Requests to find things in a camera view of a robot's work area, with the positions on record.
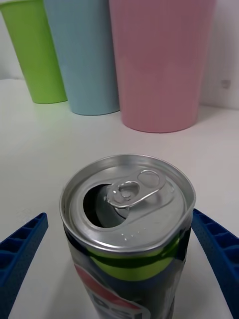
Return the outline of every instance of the can opening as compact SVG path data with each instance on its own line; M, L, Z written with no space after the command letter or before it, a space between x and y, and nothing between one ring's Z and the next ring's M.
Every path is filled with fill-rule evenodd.
M85 195L83 208L88 220L95 226L112 228L122 224L125 217L121 216L107 202L107 188L109 184L93 187Z
M95 186L91 188L87 193L83 201L83 208L86 217L89 219L89 221L98 227L103 227L98 216L96 213L96 200L97 196L99 195L100 190L104 187L107 186L105 184L101 184L98 186Z

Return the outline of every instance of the pink cup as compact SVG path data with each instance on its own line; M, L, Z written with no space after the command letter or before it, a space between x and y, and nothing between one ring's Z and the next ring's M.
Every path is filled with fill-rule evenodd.
M216 0L110 0L123 123L173 132L197 119Z

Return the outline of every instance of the white table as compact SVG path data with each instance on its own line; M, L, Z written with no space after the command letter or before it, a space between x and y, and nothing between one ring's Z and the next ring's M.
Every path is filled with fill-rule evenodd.
M201 107L198 123L172 134L126 128L120 113L72 114L67 103L35 105L25 82L0 81L0 241L45 211L49 229L9 319L97 319L71 262L59 196L85 165L115 154L164 159L193 183L196 207L239 235L239 112ZM231 319L207 258L192 234L174 319Z

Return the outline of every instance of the blue plastic object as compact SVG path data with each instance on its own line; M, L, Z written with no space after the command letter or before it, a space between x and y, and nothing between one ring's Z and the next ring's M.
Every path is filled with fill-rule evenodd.
M239 319L239 238L194 209L192 228L234 319Z
M120 109L109 0L44 0L71 111Z
M0 319L8 318L47 228L41 213L0 243Z

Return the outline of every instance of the pull tab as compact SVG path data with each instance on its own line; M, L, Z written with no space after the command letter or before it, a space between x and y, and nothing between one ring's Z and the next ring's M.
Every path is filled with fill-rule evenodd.
M110 186L107 202L115 208L130 208L157 193L165 183L161 171L140 170Z

